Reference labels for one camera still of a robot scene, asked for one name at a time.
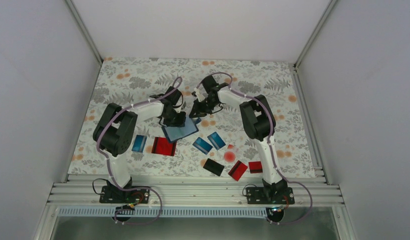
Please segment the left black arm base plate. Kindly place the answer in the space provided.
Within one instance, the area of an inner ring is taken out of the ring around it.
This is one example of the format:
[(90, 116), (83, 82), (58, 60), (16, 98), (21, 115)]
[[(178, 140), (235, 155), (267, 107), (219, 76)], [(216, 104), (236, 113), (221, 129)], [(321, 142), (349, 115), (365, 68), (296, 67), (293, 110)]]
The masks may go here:
[(133, 191), (122, 191), (114, 185), (103, 186), (99, 202), (102, 204), (147, 204), (150, 190), (140, 189)]

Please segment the dark blue card holder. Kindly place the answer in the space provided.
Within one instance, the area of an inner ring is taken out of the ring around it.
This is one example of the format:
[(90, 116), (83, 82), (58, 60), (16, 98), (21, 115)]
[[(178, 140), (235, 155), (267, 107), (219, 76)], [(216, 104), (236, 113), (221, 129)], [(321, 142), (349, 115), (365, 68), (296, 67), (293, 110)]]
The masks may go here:
[(169, 143), (175, 143), (199, 131), (195, 121), (189, 117), (185, 119), (184, 126), (163, 126), (162, 130)]

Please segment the black card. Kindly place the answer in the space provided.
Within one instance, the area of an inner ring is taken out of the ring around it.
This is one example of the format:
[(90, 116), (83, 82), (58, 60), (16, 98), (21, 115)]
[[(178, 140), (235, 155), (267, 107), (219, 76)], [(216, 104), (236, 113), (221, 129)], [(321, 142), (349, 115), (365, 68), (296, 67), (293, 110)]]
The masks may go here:
[(211, 173), (213, 173), (214, 175), (220, 177), (225, 166), (208, 158), (206, 159), (203, 168)]

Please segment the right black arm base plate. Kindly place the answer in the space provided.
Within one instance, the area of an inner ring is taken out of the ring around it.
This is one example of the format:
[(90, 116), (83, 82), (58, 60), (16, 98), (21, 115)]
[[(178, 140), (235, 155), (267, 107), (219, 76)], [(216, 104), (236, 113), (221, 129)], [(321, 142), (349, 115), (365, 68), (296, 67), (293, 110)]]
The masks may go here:
[(249, 205), (293, 205), (295, 198), (293, 189), (287, 187), (284, 190), (270, 193), (264, 187), (248, 186), (245, 188), (247, 204)]

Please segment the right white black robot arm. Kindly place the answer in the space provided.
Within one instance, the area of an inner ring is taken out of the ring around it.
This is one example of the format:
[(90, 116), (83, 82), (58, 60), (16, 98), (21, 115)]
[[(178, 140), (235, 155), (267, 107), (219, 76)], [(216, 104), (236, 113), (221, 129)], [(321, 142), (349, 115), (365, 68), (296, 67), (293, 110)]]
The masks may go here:
[(263, 196), (275, 204), (287, 189), (287, 181), (278, 168), (274, 147), (274, 128), (276, 121), (263, 95), (246, 95), (231, 87), (231, 83), (217, 83), (214, 74), (205, 77), (194, 89), (195, 97), (190, 118), (202, 118), (214, 113), (219, 105), (238, 109), (243, 129), (249, 139), (255, 142), (263, 167)]

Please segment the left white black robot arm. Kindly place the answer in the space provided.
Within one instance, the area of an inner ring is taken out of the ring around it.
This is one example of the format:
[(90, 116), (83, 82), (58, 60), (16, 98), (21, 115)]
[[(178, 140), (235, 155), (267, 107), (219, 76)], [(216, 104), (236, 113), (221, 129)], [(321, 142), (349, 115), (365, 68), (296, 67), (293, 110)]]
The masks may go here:
[(181, 127), (186, 119), (182, 111), (184, 97), (175, 87), (164, 94), (152, 95), (147, 100), (122, 107), (110, 103), (97, 124), (93, 140), (96, 150), (105, 157), (112, 196), (124, 203), (132, 196), (131, 175), (124, 154), (129, 150), (137, 123), (159, 118), (166, 126)]

